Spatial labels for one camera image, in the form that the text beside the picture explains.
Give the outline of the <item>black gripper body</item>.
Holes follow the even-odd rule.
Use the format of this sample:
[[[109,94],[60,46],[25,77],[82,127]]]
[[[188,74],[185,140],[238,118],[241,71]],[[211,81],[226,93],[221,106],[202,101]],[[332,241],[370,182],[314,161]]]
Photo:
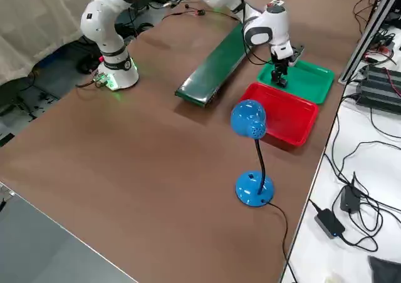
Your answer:
[[[283,59],[279,59],[276,54],[271,55],[271,61],[274,65],[275,71],[287,71],[289,63],[291,62],[291,56]]]

